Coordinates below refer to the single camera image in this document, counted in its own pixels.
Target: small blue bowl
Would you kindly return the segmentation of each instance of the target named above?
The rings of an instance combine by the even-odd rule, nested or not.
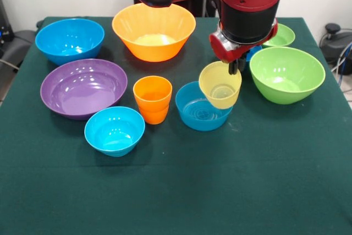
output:
[[[249,53],[247,53],[247,57],[246,57],[246,68],[245,68],[245,70],[249,69],[249,62],[251,61],[251,58],[253,57],[253,55],[256,52],[258,52],[258,51],[260,51],[262,49],[263,49],[263,47],[259,45],[259,46],[255,46],[255,47],[253,47],[252,49],[249,50]]]
[[[84,136],[94,149],[121,157],[136,146],[144,130],[144,119],[137,111],[129,107],[109,107],[88,120]]]
[[[103,44],[103,27],[88,19],[64,19],[44,27],[35,44],[57,65],[95,58]]]
[[[219,110],[213,107],[195,81],[184,85],[176,94],[176,106],[182,121],[190,128],[208,132],[222,126],[232,107]]]

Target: bowl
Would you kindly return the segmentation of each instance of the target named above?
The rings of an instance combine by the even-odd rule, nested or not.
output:
[[[295,32],[292,29],[279,23],[275,37],[264,42],[263,45],[267,47],[287,46],[290,45],[295,38]]]
[[[176,56],[195,26],[193,15],[175,4],[167,8],[135,4],[120,11],[112,21],[114,32],[130,52],[147,62]]]
[[[249,65],[260,93],[277,104],[300,101],[325,80],[324,67],[315,57],[290,47],[263,49]]]
[[[226,110],[236,102],[242,84],[241,72],[229,74],[229,65],[221,61],[207,65],[199,75],[199,87],[216,108]]]
[[[115,105],[127,87],[120,66],[101,59],[64,64],[44,79],[40,95],[44,104],[65,117],[87,120],[94,113]]]
[[[113,157],[128,154],[142,138],[145,122],[129,107],[109,107],[94,114],[84,128],[87,142]]]
[[[208,132],[221,127],[232,107],[219,110],[213,107],[195,81],[184,85],[176,94],[176,106],[182,121],[190,128]]]
[[[64,19],[44,27],[35,38],[38,49],[53,63],[95,58],[102,46],[103,27],[88,19]]]
[[[246,67],[245,67],[245,71],[249,70],[249,62],[251,61],[251,58],[253,57],[253,55],[258,52],[261,51],[263,48],[262,46],[255,46],[252,49],[249,50],[249,53],[247,53],[246,56]]]

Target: cup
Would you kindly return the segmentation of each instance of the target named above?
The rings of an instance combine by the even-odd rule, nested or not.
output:
[[[241,84],[241,72],[229,74],[229,65],[221,61],[208,64],[199,75],[201,91],[220,110],[231,108],[236,103]]]
[[[164,77],[151,75],[139,79],[133,86],[138,109],[146,123],[162,123],[169,110],[172,84]]]

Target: floor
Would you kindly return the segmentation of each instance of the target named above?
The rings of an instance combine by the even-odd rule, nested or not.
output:
[[[342,83],[341,83],[341,90],[344,92],[346,100],[350,104],[352,108],[352,74],[343,76]]]
[[[8,80],[4,85],[0,86],[0,106],[2,104],[2,100],[5,99],[8,90],[10,89],[13,80],[15,79],[16,74],[13,73],[13,76],[10,80]],[[349,105],[352,109],[352,74],[348,76],[343,76],[341,83],[341,90],[344,92],[346,100],[349,101]]]

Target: table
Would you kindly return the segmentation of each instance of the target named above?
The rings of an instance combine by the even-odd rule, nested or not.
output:
[[[59,18],[47,18],[45,25]],[[56,66],[32,46],[0,108],[0,234],[352,234],[350,107],[302,18],[291,45],[317,57],[325,83],[310,97],[275,105],[243,74],[238,102],[214,132],[186,127],[174,96],[216,60],[197,19],[168,62],[133,57],[111,29],[100,58],[128,74],[121,105],[136,109],[132,87],[150,74],[174,87],[167,119],[147,125],[133,152],[105,156],[86,143],[85,122],[48,110],[40,85]]]

